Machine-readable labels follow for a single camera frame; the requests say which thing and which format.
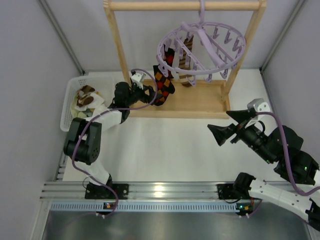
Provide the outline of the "purple round clip hanger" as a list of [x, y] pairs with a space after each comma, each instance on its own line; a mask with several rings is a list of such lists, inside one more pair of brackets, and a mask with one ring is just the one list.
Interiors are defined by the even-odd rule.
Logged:
[[[213, 74], [219, 73], [226, 79], [229, 70], [234, 69], [246, 49], [246, 39], [236, 28], [205, 20], [205, 2], [200, 1], [199, 20], [193, 23], [182, 22], [179, 27], [165, 35], [157, 46], [156, 60], [158, 69], [165, 77], [171, 73], [191, 75], [187, 80], [196, 84], [196, 76], [206, 76], [206, 81], [213, 80]], [[186, 38], [193, 36], [192, 52], [184, 44]], [[175, 51], [172, 67], [164, 61], [165, 51]], [[179, 68], [179, 61], [186, 52], [186, 65], [190, 70]]]

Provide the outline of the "red black argyle sock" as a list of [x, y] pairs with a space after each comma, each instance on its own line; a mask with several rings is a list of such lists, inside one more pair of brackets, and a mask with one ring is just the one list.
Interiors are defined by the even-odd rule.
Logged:
[[175, 86], [172, 83], [173, 76], [171, 72], [168, 72], [168, 77], [165, 77], [159, 70], [158, 65], [153, 65], [154, 78], [157, 84], [157, 92], [160, 97], [154, 102], [155, 106], [161, 106], [165, 103], [170, 94], [175, 93]]

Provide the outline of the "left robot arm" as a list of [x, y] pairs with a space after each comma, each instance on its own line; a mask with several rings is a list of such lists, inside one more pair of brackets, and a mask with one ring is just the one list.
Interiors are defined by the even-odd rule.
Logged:
[[99, 159], [102, 133], [124, 123], [135, 103], [142, 102], [149, 106], [157, 97], [158, 92], [151, 86], [119, 82], [115, 85], [109, 107], [102, 108], [89, 120], [78, 117], [72, 120], [63, 152], [71, 158], [71, 164], [76, 170], [89, 177], [86, 199], [106, 199], [115, 192], [112, 176]]

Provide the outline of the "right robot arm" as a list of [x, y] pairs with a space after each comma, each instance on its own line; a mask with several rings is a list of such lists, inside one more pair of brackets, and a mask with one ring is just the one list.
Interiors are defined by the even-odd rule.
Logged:
[[[271, 111], [230, 110], [227, 112], [237, 124], [207, 125], [217, 144], [227, 140], [232, 144], [242, 141], [267, 164], [276, 163], [274, 172], [288, 181], [294, 192], [282, 190], [241, 172], [232, 184], [239, 199], [252, 198], [267, 201], [299, 216], [315, 230], [320, 229], [320, 165], [303, 151], [304, 140], [294, 130], [283, 125]], [[255, 117], [271, 116], [277, 127], [270, 135], [264, 129], [249, 124]]]

